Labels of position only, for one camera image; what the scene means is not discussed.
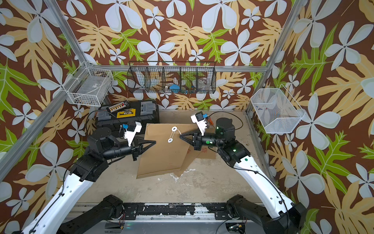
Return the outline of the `kraft file bag with string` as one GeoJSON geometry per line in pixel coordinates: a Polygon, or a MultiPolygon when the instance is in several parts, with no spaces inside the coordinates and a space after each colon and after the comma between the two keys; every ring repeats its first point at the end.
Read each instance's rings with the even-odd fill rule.
{"type": "Polygon", "coordinates": [[[137,179],[178,171],[191,145],[180,139],[182,133],[196,130],[195,124],[147,124],[145,140],[156,145],[140,157],[137,179]]]}

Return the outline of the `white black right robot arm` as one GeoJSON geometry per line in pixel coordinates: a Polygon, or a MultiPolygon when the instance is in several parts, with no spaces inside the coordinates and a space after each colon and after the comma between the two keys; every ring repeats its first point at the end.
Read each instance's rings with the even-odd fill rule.
{"type": "Polygon", "coordinates": [[[214,133],[208,133],[209,116],[192,115],[196,130],[183,133],[180,139],[200,151],[203,146],[215,147],[223,161],[238,172],[260,198],[262,205],[235,195],[227,201],[229,219],[242,218],[262,226],[267,234],[298,234],[303,228],[306,208],[282,193],[257,165],[247,148],[236,140],[232,119],[219,118],[214,133]]]}

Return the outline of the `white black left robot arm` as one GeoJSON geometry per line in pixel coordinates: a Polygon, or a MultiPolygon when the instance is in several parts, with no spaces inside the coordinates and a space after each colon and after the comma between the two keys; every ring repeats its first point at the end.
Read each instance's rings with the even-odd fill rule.
{"type": "Polygon", "coordinates": [[[63,184],[43,211],[19,231],[20,234],[83,234],[103,220],[124,217],[123,201],[114,195],[105,197],[84,214],[66,222],[76,202],[114,162],[126,156],[133,160],[156,144],[154,140],[137,137],[141,123],[125,127],[124,141],[118,141],[110,128],[96,129],[88,136],[89,147],[76,163],[63,172],[63,184]]]}

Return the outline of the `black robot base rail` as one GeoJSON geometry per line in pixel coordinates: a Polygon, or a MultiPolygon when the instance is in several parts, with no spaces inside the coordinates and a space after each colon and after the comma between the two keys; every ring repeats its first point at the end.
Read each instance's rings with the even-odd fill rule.
{"type": "Polygon", "coordinates": [[[246,223],[261,222],[265,207],[236,195],[220,203],[123,203],[114,195],[105,197],[99,204],[70,221],[62,229],[89,229],[106,221],[116,226],[131,221],[246,223]]]}

